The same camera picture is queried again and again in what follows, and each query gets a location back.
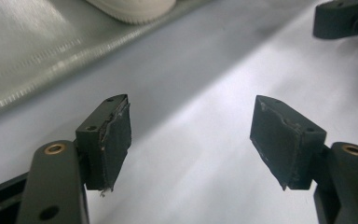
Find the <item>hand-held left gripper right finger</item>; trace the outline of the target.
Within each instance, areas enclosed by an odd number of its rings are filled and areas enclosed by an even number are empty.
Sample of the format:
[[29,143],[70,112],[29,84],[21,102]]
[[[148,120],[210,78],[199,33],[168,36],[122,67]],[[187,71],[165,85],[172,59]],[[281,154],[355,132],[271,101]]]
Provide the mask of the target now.
[[326,131],[286,103],[255,97],[250,139],[282,189],[309,189],[312,156],[324,146]]

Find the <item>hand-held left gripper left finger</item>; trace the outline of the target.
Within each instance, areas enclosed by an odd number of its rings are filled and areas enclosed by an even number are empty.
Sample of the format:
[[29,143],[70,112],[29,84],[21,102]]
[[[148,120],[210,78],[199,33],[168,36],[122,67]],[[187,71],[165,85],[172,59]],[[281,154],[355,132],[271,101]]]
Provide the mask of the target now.
[[131,146],[127,94],[104,100],[76,129],[78,151],[86,156],[88,190],[112,189]]

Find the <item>white round ribbed object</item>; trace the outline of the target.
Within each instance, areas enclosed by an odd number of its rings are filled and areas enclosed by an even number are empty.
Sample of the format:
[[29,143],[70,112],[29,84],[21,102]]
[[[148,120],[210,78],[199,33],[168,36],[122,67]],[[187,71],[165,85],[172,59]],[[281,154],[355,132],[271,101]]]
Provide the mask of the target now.
[[145,24],[169,13],[176,0],[86,0],[102,12],[128,24]]

